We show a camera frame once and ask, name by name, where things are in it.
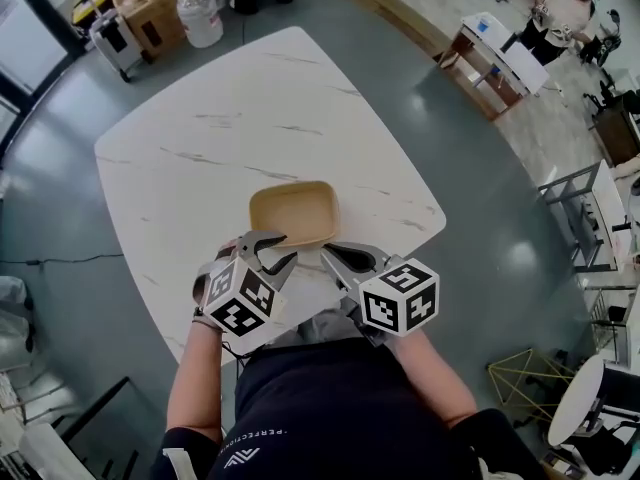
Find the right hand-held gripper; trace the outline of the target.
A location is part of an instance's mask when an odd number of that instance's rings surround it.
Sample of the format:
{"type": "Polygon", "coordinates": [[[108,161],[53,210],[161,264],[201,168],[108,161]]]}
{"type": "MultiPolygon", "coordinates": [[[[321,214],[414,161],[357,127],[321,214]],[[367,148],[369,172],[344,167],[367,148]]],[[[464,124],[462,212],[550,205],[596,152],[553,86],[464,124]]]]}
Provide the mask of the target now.
{"type": "Polygon", "coordinates": [[[348,316],[376,347],[438,315],[440,276],[414,258],[390,257],[363,243],[332,242],[321,250],[321,262],[334,282],[349,290],[354,307],[348,316]]]}

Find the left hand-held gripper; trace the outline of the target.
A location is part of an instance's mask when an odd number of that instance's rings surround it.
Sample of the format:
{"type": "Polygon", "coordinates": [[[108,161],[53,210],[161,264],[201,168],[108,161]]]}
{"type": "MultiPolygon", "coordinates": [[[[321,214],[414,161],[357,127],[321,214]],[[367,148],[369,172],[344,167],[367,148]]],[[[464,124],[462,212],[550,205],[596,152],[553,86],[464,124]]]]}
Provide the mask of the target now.
{"type": "Polygon", "coordinates": [[[243,338],[277,320],[285,307],[281,289],[298,262],[298,253],[262,264],[258,253],[287,238],[278,231],[250,230],[239,239],[231,262],[211,282],[203,312],[225,332],[243,338]]]}

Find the tan paper tray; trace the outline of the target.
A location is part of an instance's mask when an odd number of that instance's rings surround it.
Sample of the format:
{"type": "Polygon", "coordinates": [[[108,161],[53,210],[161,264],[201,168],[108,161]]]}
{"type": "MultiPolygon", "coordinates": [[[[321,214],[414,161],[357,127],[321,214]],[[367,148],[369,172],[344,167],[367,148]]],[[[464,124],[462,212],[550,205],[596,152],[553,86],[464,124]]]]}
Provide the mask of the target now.
{"type": "Polygon", "coordinates": [[[324,181],[281,184],[251,197],[249,220],[252,230],[284,234],[280,248],[310,246],[338,234],[339,202],[333,187],[324,181]]]}

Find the person's right forearm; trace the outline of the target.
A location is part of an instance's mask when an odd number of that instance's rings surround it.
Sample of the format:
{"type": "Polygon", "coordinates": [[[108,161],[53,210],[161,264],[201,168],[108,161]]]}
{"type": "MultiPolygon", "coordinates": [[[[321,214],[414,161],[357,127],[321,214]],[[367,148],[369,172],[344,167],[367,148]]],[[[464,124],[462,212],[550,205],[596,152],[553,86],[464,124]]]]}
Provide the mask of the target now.
{"type": "Polygon", "coordinates": [[[392,338],[388,347],[423,402],[449,428],[478,412],[469,388],[421,330],[392,338]]]}

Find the person's left forearm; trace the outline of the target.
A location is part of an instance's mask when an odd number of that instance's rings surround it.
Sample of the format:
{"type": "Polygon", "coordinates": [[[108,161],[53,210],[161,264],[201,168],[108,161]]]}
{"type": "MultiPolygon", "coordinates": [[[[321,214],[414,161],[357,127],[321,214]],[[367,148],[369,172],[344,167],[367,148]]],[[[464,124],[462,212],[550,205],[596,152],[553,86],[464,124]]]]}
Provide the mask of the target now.
{"type": "Polygon", "coordinates": [[[221,333],[193,322],[169,396],[168,430],[188,428],[222,443],[221,358],[221,333]]]}

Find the person's left hand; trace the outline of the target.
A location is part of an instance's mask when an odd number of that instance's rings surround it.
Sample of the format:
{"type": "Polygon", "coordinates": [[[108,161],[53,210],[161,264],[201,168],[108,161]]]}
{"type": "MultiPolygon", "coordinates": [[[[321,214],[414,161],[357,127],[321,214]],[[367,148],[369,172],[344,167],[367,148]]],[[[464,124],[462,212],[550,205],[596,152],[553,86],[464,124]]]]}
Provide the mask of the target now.
{"type": "Polygon", "coordinates": [[[231,257],[236,249],[238,241],[239,239],[236,238],[224,244],[218,250],[213,261],[208,262],[199,268],[192,287],[192,298],[196,304],[193,314],[194,319],[204,316],[204,303],[208,297],[211,282],[231,262],[231,257]]]}

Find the white marble table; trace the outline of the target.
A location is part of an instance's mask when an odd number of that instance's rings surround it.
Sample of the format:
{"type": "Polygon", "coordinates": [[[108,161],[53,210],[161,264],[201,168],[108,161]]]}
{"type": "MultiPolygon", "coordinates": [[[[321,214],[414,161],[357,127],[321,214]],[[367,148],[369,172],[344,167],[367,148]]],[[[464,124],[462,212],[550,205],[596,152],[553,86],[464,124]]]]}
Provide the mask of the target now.
{"type": "Polygon", "coordinates": [[[108,210],[156,328],[180,358],[198,269],[250,226],[269,186],[324,181],[338,240],[408,256],[446,216],[365,97],[301,28],[182,77],[96,143],[108,210]]]}

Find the person's black shirt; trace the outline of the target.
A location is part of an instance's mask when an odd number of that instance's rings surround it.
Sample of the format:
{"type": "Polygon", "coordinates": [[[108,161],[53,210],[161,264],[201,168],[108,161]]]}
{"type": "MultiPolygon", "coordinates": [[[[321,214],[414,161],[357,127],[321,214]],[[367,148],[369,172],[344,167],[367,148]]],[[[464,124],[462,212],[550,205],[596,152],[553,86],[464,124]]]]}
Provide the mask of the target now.
{"type": "Polygon", "coordinates": [[[227,436],[169,430],[152,480],[178,480],[171,452],[196,480],[547,480],[500,411],[448,427],[391,352],[364,339],[257,353],[238,380],[227,436]]]}

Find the small wooden white-top desk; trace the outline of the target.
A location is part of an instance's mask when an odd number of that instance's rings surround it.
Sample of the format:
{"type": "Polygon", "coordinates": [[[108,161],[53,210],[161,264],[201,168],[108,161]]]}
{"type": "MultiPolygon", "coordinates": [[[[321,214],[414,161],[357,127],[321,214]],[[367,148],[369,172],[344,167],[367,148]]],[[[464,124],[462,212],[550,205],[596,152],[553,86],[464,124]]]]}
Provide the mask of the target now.
{"type": "Polygon", "coordinates": [[[519,35],[488,12],[463,17],[454,38],[435,59],[491,122],[538,93],[549,79],[519,35]],[[490,21],[484,32],[477,30],[481,16],[490,21]]]}

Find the large clear water bottle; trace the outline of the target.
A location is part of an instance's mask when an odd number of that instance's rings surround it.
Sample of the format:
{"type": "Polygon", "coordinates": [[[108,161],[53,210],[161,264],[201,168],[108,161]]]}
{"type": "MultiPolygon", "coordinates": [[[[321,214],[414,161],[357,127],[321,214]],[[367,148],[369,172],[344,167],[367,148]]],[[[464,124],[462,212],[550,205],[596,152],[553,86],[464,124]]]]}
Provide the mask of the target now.
{"type": "Polygon", "coordinates": [[[222,39],[224,28],[215,0],[177,0],[176,8],[193,47],[208,48],[222,39]]]}

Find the round white table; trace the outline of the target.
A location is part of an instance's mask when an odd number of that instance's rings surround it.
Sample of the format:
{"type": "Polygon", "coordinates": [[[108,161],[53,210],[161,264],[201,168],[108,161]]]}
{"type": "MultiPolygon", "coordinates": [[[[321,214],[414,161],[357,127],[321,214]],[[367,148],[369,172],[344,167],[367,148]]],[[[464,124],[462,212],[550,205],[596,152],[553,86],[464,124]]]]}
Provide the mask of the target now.
{"type": "Polygon", "coordinates": [[[604,361],[599,355],[589,358],[575,374],[549,426],[550,446],[562,444],[583,424],[597,399],[603,374],[604,361]]]}

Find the white portable appliance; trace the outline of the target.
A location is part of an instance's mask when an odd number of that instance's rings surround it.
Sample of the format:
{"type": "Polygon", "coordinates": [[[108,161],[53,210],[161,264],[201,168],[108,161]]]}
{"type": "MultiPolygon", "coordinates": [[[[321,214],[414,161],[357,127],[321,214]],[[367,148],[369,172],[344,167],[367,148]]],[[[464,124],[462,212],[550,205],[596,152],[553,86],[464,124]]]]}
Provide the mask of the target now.
{"type": "Polygon", "coordinates": [[[118,11],[110,9],[98,14],[89,35],[109,65],[125,83],[129,83],[129,72],[143,61],[142,50],[118,11]]]}

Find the open cardboard box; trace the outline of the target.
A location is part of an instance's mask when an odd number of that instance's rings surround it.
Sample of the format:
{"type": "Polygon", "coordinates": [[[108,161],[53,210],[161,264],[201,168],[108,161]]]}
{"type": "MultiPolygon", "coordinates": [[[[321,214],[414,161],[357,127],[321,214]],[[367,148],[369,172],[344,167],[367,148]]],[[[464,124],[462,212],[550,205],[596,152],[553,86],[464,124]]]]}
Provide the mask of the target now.
{"type": "Polygon", "coordinates": [[[152,63],[186,38],[177,12],[177,0],[113,0],[142,50],[152,63]]]}

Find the yellow box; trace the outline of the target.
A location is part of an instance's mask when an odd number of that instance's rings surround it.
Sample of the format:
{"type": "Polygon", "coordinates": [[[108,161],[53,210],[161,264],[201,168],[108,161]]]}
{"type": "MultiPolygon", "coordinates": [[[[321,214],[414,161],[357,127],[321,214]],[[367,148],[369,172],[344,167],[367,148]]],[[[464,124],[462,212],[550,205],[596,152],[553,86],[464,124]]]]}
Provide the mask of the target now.
{"type": "Polygon", "coordinates": [[[78,0],[71,11],[71,23],[79,26],[95,17],[97,13],[103,13],[113,7],[113,0],[78,0]]]}

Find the grey frame white table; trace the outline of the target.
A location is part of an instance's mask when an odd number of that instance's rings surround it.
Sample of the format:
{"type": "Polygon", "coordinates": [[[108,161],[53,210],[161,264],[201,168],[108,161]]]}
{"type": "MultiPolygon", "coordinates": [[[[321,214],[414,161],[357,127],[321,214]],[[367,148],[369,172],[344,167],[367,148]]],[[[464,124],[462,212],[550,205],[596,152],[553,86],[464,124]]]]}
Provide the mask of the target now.
{"type": "Polygon", "coordinates": [[[632,261],[632,218],[605,161],[548,181],[538,191],[559,224],[578,274],[623,271],[632,261]]]}

